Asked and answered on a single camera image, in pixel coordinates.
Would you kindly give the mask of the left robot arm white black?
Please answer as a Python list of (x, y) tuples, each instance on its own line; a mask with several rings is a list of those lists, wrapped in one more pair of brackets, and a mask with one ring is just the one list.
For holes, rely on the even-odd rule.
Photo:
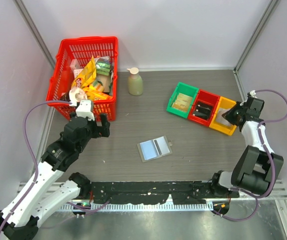
[(16, 198), (0, 210), (0, 233), (9, 240), (33, 239), (43, 222), (66, 202), (90, 195), (91, 181), (76, 172), (58, 190), (45, 197), (47, 190), (79, 158), (90, 139), (109, 137), (110, 122), (100, 114), (101, 125), (89, 116), (75, 116), (64, 126), (38, 163), (34, 175)]

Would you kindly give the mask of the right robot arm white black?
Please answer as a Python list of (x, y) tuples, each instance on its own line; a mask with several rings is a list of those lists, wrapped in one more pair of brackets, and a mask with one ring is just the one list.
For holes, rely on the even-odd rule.
[(267, 196), (266, 191), (276, 182), (284, 159), (274, 153), (268, 143), (266, 126), (260, 118), (264, 103), (249, 96), (246, 101), (238, 101), (232, 108), (219, 113), (221, 120), (239, 127), (246, 148), (233, 171), (214, 173), (209, 185), (212, 196), (219, 198), (229, 195), (233, 188)]

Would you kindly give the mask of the grey card holder wallet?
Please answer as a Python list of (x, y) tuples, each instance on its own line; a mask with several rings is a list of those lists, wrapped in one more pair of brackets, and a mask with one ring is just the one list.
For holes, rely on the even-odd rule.
[(173, 151), (171, 149), (171, 143), (168, 141), (168, 139), (165, 135), (157, 137), (157, 138), (153, 138), (151, 140), (153, 141), (156, 152), (157, 152), (157, 157), (153, 158), (151, 160), (144, 160), (142, 150), (140, 147), (140, 143), (137, 144), (138, 152), (139, 152), (141, 161), (143, 163), (146, 163), (146, 162), (152, 161), (152, 160), (156, 160), (156, 159), (159, 159), (161, 157), (171, 155), (173, 153)]

